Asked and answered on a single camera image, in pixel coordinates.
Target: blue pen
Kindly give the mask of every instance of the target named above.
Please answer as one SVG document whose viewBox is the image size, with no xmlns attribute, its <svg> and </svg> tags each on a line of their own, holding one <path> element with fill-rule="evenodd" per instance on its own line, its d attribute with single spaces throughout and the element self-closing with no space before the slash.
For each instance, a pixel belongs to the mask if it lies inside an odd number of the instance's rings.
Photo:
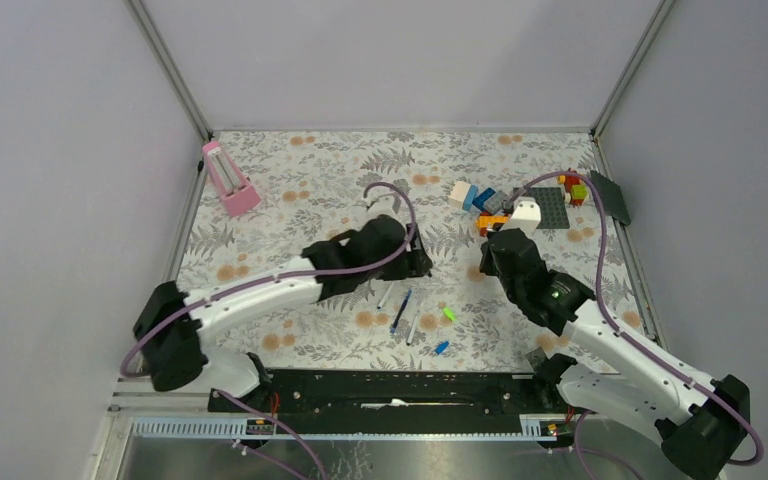
<svg viewBox="0 0 768 480">
<path fill-rule="evenodd" d="M 413 293 L 413 289 L 408 290 L 408 294 L 405 295 L 405 299 L 402 301 L 402 306 L 399 307 L 399 313 L 396 314 L 396 320 L 393 322 L 393 326 L 390 327 L 390 333 L 396 333 L 396 327 L 399 326 L 399 319 L 402 318 L 402 313 L 405 312 L 405 307 L 408 306 L 408 300 L 410 300 L 410 295 Z"/>
</svg>

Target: table surface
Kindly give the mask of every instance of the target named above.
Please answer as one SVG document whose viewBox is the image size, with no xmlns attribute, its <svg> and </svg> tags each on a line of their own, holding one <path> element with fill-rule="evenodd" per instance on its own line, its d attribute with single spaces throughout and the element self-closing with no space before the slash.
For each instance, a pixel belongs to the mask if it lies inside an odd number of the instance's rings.
<svg viewBox="0 0 768 480">
<path fill-rule="evenodd" d="M 386 283 L 372 281 L 352 294 L 253 318 L 218 340 L 223 348 L 257 353 L 270 367 L 528 372 L 525 355 L 537 347 L 613 372 L 590 352 L 529 323 L 499 285 L 478 271 L 484 239 L 477 211 L 452 208 L 455 181 L 510 191 L 540 174 L 595 169 L 586 134 L 222 132 L 218 138 L 263 201 L 229 218 L 210 184 L 199 200 L 178 285 L 219 285 L 281 264 L 317 240 L 365 221 L 363 188 L 395 183 L 416 206 L 433 277 L 397 282 L 382 311 Z M 541 186 L 553 186 L 548 181 Z M 534 240 L 550 268 L 593 286 L 599 217 L 591 199 L 567 206 L 568 230 L 538 230 Z M 401 212 L 407 221 L 405 209 Z M 603 272 L 609 307 L 642 329 L 632 283 L 613 225 Z M 395 335 L 390 324 L 413 287 Z M 448 306 L 453 324 L 442 314 Z M 419 328 L 405 337 L 414 315 Z M 448 341 L 446 351 L 435 347 Z"/>
</svg>

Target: floral tablecloth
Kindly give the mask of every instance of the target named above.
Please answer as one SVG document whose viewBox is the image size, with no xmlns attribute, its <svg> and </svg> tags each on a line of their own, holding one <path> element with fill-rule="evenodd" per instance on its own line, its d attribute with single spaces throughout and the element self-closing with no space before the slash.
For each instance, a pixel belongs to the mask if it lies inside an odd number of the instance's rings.
<svg viewBox="0 0 768 480">
<path fill-rule="evenodd" d="M 477 213 L 446 200 L 457 180 L 510 191 L 541 173 L 595 168 L 586 134 L 222 132 L 219 141 L 263 201 L 229 218 L 208 181 L 178 277 L 181 288 L 268 270 L 316 240 L 359 228 L 362 190 L 377 180 L 399 185 L 412 199 L 434 261 L 432 278 L 398 282 L 381 311 L 376 304 L 386 284 L 373 281 L 353 294 L 253 318 L 222 336 L 223 348 L 255 352 L 270 367 L 523 372 L 531 370 L 525 355 L 539 346 L 612 371 L 568 339 L 532 325 L 507 302 L 499 282 L 478 271 L 484 239 L 474 226 Z M 551 268 L 592 286 L 599 218 L 589 200 L 567 207 L 569 230 L 538 230 L 534 239 Z M 401 213 L 406 221 L 406 209 Z M 603 284 L 609 306 L 641 328 L 613 226 Z M 410 287 L 414 297 L 391 335 Z M 445 306 L 456 322 L 442 314 Z M 416 313 L 419 328 L 407 346 Z M 443 341 L 449 346 L 437 355 Z"/>
</svg>

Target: pink box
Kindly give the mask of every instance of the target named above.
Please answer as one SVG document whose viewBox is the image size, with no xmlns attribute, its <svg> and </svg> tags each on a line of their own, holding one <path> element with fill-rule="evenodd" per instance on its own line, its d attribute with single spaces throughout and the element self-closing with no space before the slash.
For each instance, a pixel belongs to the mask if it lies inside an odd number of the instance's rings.
<svg viewBox="0 0 768 480">
<path fill-rule="evenodd" d="M 210 174 L 210 180 L 228 215 L 242 215 L 260 203 L 260 195 L 255 191 L 249 177 L 243 175 L 219 142 L 210 142 L 202 147 L 201 151 L 204 153 L 207 173 Z"/>
</svg>

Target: white wall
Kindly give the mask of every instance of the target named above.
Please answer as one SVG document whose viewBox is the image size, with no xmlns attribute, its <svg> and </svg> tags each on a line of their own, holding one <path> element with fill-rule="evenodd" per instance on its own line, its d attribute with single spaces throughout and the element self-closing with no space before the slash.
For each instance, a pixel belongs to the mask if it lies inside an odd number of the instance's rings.
<svg viewBox="0 0 768 480">
<path fill-rule="evenodd" d="M 0 1 L 0 479 L 78 478 L 199 140 L 122 1 Z"/>
<path fill-rule="evenodd" d="M 671 348 L 751 389 L 767 459 L 728 477 L 768 478 L 768 2 L 678 2 L 604 148 Z"/>
<path fill-rule="evenodd" d="M 659 0 L 145 0 L 213 129 L 589 127 Z"/>
</svg>

